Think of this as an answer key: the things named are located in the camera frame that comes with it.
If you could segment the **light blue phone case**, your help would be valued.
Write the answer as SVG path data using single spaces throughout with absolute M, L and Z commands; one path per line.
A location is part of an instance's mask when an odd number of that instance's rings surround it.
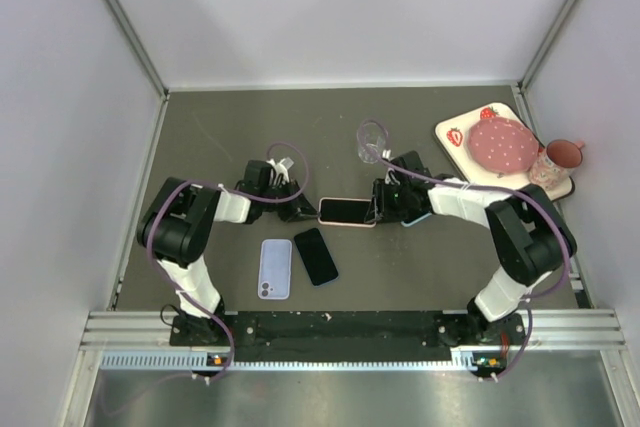
M 416 217 L 415 219 L 407 220 L 407 221 L 402 221 L 402 222 L 401 222 L 401 225 L 402 225 L 403 227 L 409 228 L 409 227 L 412 227 L 412 226 L 414 226 L 414 225 L 416 225 L 416 224 L 418 224 L 418 223 L 420 223 L 420 222 L 422 222 L 422 221 L 426 220 L 426 219 L 427 219 L 427 218 L 429 218 L 431 215 L 432 215 L 431 213 L 426 213 L 426 214 L 424 214 L 424 215 L 422 215 L 422 216 L 420 216 L 420 217 Z

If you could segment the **lavender phone case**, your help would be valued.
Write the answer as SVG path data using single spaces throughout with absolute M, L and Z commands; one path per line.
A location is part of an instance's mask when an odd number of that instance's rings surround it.
M 290 295 L 292 242 L 266 239 L 261 244 L 257 294 L 263 300 L 286 300 Z

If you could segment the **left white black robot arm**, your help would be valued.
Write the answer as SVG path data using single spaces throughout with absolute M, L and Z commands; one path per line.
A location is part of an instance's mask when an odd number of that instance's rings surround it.
M 318 211 L 304 194 L 309 164 L 303 166 L 304 179 L 298 182 L 288 157 L 251 160 L 231 189 L 169 177 L 139 221 L 137 243 L 173 287 L 180 318 L 203 342 L 220 341 L 227 329 L 222 295 L 204 259 L 213 225 L 250 225 L 265 212 L 285 223 L 316 218 Z

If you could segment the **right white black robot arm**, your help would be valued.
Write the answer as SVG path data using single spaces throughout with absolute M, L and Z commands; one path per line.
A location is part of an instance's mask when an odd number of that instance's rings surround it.
M 537 285 L 554 271 L 569 268 L 577 242 L 541 187 L 528 184 L 511 190 L 451 176 L 434 177 L 415 151 L 395 158 L 381 154 L 376 159 L 387 173 L 373 183 L 366 223 L 411 223 L 448 216 L 490 232 L 499 267 L 469 301 L 460 323 L 440 325 L 449 345 L 492 341 L 502 332 L 503 319 L 521 301 L 533 297 Z

